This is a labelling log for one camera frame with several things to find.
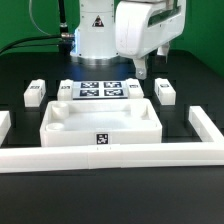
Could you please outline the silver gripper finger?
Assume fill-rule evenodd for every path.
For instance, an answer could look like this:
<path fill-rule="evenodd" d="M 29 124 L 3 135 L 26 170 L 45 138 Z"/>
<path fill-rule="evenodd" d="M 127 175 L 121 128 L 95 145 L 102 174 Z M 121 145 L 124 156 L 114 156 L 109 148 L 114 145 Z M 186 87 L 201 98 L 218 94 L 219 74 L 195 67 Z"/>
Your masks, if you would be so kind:
<path fill-rule="evenodd" d="M 168 59 L 168 53 L 170 49 L 170 43 L 167 42 L 161 45 L 157 50 L 157 61 L 159 63 L 166 63 Z"/>
<path fill-rule="evenodd" d="M 147 58 L 143 57 L 140 59 L 133 60 L 135 68 L 136 68 L 136 77 L 138 79 L 144 80 L 147 78 Z"/>

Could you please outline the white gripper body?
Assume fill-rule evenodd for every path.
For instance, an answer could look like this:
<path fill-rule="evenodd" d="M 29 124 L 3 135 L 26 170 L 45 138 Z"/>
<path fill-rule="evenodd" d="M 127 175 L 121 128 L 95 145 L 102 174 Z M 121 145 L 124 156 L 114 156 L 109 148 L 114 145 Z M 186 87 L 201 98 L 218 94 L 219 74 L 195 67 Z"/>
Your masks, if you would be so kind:
<path fill-rule="evenodd" d="M 186 0 L 122 0 L 115 15 L 120 56 L 140 59 L 182 34 Z"/>

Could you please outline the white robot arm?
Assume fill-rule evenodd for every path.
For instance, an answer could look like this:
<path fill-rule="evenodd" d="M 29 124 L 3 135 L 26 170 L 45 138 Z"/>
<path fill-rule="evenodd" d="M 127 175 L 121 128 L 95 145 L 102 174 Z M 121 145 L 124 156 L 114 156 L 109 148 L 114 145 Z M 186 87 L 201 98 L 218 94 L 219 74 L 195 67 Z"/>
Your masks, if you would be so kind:
<path fill-rule="evenodd" d="M 138 79 L 147 77 L 147 56 L 167 57 L 170 42 L 184 30 L 187 0 L 79 0 L 80 23 L 71 56 L 89 65 L 119 57 L 134 62 Z"/>

